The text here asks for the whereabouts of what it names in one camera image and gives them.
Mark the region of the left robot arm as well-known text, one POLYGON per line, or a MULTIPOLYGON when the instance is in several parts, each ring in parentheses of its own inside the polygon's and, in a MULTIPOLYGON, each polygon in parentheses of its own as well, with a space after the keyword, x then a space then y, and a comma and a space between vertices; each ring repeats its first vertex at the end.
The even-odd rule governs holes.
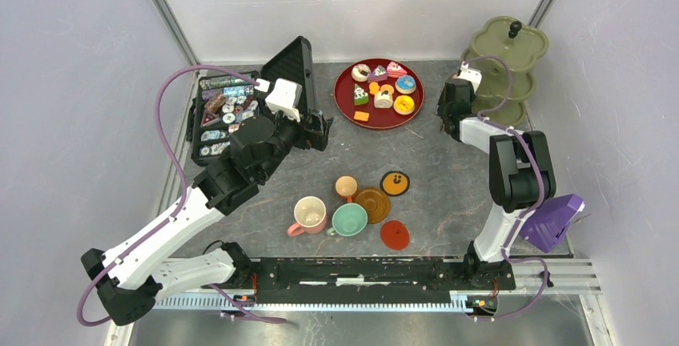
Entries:
POLYGON ((332 119, 312 110, 300 119, 283 112, 245 119, 222 154, 209 163, 172 207, 107 251, 92 248, 81 262, 107 319, 118 326, 145 316, 157 302, 193 288, 241 288, 254 268, 235 242, 189 259, 169 257, 189 239, 256 196, 293 147, 324 151, 332 119))

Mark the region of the white roll cake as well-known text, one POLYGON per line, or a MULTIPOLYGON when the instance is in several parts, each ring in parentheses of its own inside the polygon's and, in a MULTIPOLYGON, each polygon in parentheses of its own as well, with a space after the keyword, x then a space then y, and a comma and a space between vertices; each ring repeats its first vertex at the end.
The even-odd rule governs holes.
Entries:
POLYGON ((373 97, 374 108, 388 109, 393 105, 392 93, 390 91, 381 91, 376 93, 373 97))

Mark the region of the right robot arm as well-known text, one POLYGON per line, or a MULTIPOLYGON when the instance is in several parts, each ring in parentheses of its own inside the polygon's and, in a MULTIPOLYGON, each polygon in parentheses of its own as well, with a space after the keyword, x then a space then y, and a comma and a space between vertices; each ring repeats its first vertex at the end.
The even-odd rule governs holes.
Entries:
POLYGON ((437 102, 436 115, 455 141, 488 155, 488 189, 492 209, 481 233, 470 243, 462 267, 464 282, 483 288, 495 276, 492 264, 508 260, 519 230, 553 195, 548 144, 540 131, 523 132, 472 113, 472 83, 449 78, 437 102))

